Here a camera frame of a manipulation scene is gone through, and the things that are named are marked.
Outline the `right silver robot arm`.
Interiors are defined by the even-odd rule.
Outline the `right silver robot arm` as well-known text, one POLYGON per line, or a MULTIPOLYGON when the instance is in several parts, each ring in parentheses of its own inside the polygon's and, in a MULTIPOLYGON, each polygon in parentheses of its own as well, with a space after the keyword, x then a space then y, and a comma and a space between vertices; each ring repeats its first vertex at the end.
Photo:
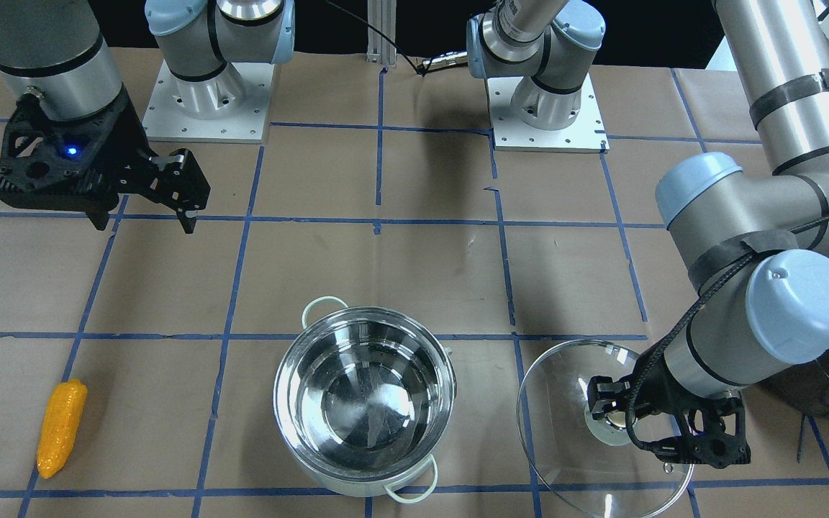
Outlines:
POLYGON ((0 1, 0 75, 14 112, 0 152, 0 201, 85 214, 104 230, 122 194, 163 204, 191 234, 211 187, 194 154, 149 140, 262 138, 267 78, 290 61, 293 1, 148 1, 168 75, 142 122, 86 1, 0 1))

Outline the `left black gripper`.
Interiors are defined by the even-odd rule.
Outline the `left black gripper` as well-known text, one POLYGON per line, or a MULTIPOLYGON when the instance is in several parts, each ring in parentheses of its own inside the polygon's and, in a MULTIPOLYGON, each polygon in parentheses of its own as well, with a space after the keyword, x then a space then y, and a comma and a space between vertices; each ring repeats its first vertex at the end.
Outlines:
POLYGON ((743 400, 691 393, 654 353, 638 358, 632 373, 622 378, 592 376, 586 386, 586 405, 592 419, 615 415, 622 426, 636 425, 650 416, 670 416, 676 435, 642 440, 637 430, 626 433, 634 446, 661 462, 699 463, 716 469, 751 462, 743 400))

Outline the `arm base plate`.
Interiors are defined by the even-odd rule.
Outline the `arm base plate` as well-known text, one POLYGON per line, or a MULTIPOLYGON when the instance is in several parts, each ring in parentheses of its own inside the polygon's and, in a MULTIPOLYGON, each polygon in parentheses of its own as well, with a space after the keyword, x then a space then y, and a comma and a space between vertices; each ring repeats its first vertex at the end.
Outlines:
POLYGON ((592 78, 578 91, 543 91, 531 78, 486 79, 494 147, 503 151, 605 153, 611 148, 592 78))
POLYGON ((142 116, 152 141, 263 144, 273 94, 272 63, 230 63, 216 78, 188 82, 162 63, 142 116))

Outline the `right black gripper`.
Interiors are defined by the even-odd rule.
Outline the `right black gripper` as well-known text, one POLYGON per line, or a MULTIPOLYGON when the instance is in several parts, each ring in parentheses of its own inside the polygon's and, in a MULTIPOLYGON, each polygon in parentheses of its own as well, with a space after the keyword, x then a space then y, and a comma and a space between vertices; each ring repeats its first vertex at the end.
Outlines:
POLYGON ((188 150, 152 151, 129 94, 101 111, 57 122, 42 99, 25 93, 4 128, 0 200, 15 209, 78 211, 104 232, 121 194, 137 194, 178 212, 193 234, 211 188, 188 150))

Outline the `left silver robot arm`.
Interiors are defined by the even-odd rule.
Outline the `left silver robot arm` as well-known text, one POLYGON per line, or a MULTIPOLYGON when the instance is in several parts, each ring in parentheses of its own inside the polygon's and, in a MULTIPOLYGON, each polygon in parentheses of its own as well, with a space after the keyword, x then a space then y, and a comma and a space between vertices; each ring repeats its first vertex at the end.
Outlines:
POLYGON ((573 341, 527 372, 548 390, 544 460, 749 463, 740 391, 829 350, 829 40, 810 1, 714 1, 771 175, 705 152, 656 187, 697 301, 631 367, 573 341))

